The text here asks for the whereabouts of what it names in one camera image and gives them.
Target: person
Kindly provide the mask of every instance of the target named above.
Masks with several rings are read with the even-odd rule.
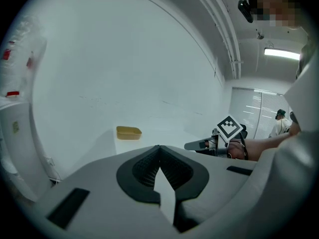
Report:
[[[286,26],[291,29],[301,27],[308,34],[308,42],[301,50],[299,67],[296,78],[302,73],[304,67],[310,61],[317,42],[315,41],[314,29],[309,24],[307,13],[297,0],[248,0],[252,15],[258,20],[274,19],[276,25]],[[246,139],[246,149],[249,160],[258,161],[262,152],[269,148],[277,148],[281,142],[300,132],[298,121],[293,113],[290,114],[292,124],[289,132],[282,133],[267,139]],[[244,159],[244,148],[240,140],[233,139],[228,145],[228,152],[232,158]]]
[[[289,132],[291,122],[285,117],[286,112],[282,109],[277,111],[276,115],[276,124],[273,127],[273,130],[269,134],[269,137],[274,137],[282,133]]]

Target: white pipe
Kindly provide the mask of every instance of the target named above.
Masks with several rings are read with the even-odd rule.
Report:
[[[229,16],[229,13],[228,13],[227,8],[226,8],[225,4],[223,3],[223,1],[222,0],[216,0],[216,1],[217,1],[218,5],[220,6],[220,8],[221,8],[221,10],[226,18],[227,24],[230,28],[230,32],[231,32],[232,38],[233,38],[234,43],[235,43],[236,59],[237,59],[237,61],[241,61],[240,52],[239,52],[239,44],[238,44],[237,35],[235,32],[233,22],[231,21],[231,18]],[[241,77],[241,64],[238,64],[238,78],[240,79],[240,77]]]
[[[213,12],[216,14],[216,17],[219,19],[217,20],[216,17],[214,16],[214,14],[211,13],[211,10],[209,8],[207,8],[206,4],[200,0],[202,2],[202,4],[205,6],[205,8],[207,9],[209,15],[212,17],[212,19],[214,20],[215,22],[215,25],[223,39],[223,42],[226,46],[226,50],[227,50],[227,53],[228,53],[228,56],[229,56],[229,60],[230,62],[233,61],[233,58],[234,58],[234,51],[232,49],[232,45],[230,43],[230,40],[229,40],[229,36],[228,36],[228,33],[225,35],[224,33],[224,29],[226,29],[223,21],[221,20],[221,17],[218,13],[218,11],[216,10],[216,7],[214,6],[214,4],[210,1],[210,0],[205,0],[205,2],[208,3],[208,5],[211,7],[211,10],[213,10]],[[236,79],[236,67],[235,67],[235,64],[231,64],[231,68],[232,68],[232,75],[233,75],[233,78]]]
[[[257,72],[257,69],[258,69],[258,64],[259,64],[259,49],[260,49],[260,47],[259,47],[259,42],[257,42],[257,49],[258,49],[258,53],[257,53],[257,63],[256,63],[256,71],[255,72]]]

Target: ceiling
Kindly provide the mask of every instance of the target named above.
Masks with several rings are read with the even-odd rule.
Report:
[[[269,21],[249,23],[237,8],[239,0],[223,0],[233,22],[239,42],[242,64],[242,77],[272,78],[281,81],[295,80],[298,61],[264,55],[266,47],[290,50],[300,53],[307,42],[303,29],[291,30],[287,27],[270,26]],[[258,40],[257,33],[264,35]],[[232,78],[226,70],[226,79]]]

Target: white panel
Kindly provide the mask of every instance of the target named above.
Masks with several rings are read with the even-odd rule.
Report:
[[[161,168],[155,177],[154,191],[160,194],[159,209],[163,212],[169,223],[173,225],[176,204],[175,191],[162,172]]]
[[[256,133],[261,107],[261,94],[252,90],[232,90],[229,113],[247,128],[247,139]]]
[[[48,39],[34,82],[34,120],[62,179],[89,160],[115,154],[105,132],[118,125],[139,127],[144,139],[152,130],[176,132],[175,142],[184,131],[210,136],[222,87],[194,38],[159,6],[35,0],[33,10]],[[100,139],[112,148],[103,151]]]
[[[285,94],[302,131],[314,132],[319,129],[319,54],[316,49],[309,64]]]
[[[21,193],[37,201],[51,187],[35,150],[29,120],[29,103],[17,103],[0,110],[0,142],[5,143],[6,153],[1,158],[9,159],[18,171],[12,177]]]
[[[275,117],[279,109],[286,111],[286,117],[289,117],[289,105],[283,96],[262,94],[262,110],[255,139],[269,137],[276,123]]]

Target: white curved backdrop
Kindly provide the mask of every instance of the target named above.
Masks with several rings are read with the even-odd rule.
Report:
[[[33,87],[45,155],[63,179],[82,165],[152,144],[209,137],[222,86],[193,37],[149,0],[32,0],[48,40]],[[120,142],[117,125],[139,127]]]

